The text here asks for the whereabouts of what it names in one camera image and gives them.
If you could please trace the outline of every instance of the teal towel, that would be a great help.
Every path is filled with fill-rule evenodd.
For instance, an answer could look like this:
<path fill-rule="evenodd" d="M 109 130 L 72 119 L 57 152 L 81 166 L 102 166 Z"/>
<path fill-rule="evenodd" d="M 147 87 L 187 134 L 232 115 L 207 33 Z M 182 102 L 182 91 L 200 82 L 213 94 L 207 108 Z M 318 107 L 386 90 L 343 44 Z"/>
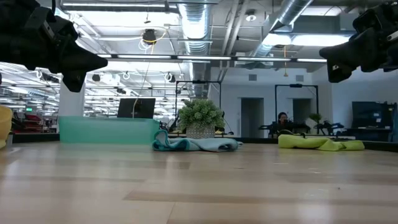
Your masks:
<path fill-rule="evenodd" d="M 155 141 L 152 148 L 155 151 L 209 151 L 209 152 L 230 152 L 235 151 L 241 145 L 235 139 L 212 138 L 212 139 L 190 139 L 175 138 L 169 139 L 165 130 L 155 134 Z"/>

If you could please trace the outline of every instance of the doorway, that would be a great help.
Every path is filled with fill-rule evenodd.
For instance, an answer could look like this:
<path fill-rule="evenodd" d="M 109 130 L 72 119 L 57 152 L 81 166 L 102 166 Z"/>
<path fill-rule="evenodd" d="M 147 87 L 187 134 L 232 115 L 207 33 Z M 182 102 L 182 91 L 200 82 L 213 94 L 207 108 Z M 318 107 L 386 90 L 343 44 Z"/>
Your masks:
<path fill-rule="evenodd" d="M 293 99 L 293 121 L 305 123 L 311 114 L 311 99 Z"/>
<path fill-rule="evenodd" d="M 241 99 L 241 137 L 263 138 L 264 131 L 259 126 L 264 124 L 264 99 Z"/>

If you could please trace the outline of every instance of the black monitor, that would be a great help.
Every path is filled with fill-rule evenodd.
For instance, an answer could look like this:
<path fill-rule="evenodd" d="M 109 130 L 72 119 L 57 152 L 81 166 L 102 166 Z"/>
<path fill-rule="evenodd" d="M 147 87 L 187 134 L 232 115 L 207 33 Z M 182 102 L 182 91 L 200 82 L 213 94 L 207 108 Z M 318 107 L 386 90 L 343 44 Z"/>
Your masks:
<path fill-rule="evenodd" d="M 132 108 L 135 101 L 135 98 L 120 99 L 118 118 L 132 118 Z M 153 119 L 155 102 L 155 98 L 139 98 L 134 109 L 134 117 Z"/>
<path fill-rule="evenodd" d="M 379 127 L 382 119 L 382 107 L 376 102 L 352 102 L 352 128 Z"/>

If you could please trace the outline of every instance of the teal box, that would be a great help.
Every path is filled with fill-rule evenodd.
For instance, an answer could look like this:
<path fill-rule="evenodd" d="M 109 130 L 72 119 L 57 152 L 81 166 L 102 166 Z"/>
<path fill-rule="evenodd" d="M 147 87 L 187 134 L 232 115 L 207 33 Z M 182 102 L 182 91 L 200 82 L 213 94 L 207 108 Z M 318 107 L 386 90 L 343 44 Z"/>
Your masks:
<path fill-rule="evenodd" d="M 62 143 L 152 144 L 159 122 L 143 118 L 59 117 Z"/>

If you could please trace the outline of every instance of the yellow object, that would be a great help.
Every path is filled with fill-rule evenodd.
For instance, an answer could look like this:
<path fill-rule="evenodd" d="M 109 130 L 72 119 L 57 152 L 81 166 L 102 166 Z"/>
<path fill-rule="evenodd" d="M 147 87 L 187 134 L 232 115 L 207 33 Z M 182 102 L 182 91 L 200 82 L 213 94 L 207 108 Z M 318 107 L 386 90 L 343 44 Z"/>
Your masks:
<path fill-rule="evenodd" d="M 301 149 L 318 149 L 323 151 L 339 151 L 339 150 L 363 150 L 365 146 L 362 141 L 343 141 L 334 142 L 330 138 L 310 138 L 305 139 L 301 136 L 293 136 L 281 134 L 278 138 L 278 145 L 281 148 L 301 148 Z"/>
<path fill-rule="evenodd" d="M 0 149 L 6 146 L 6 140 L 11 130 L 12 110 L 0 106 Z"/>

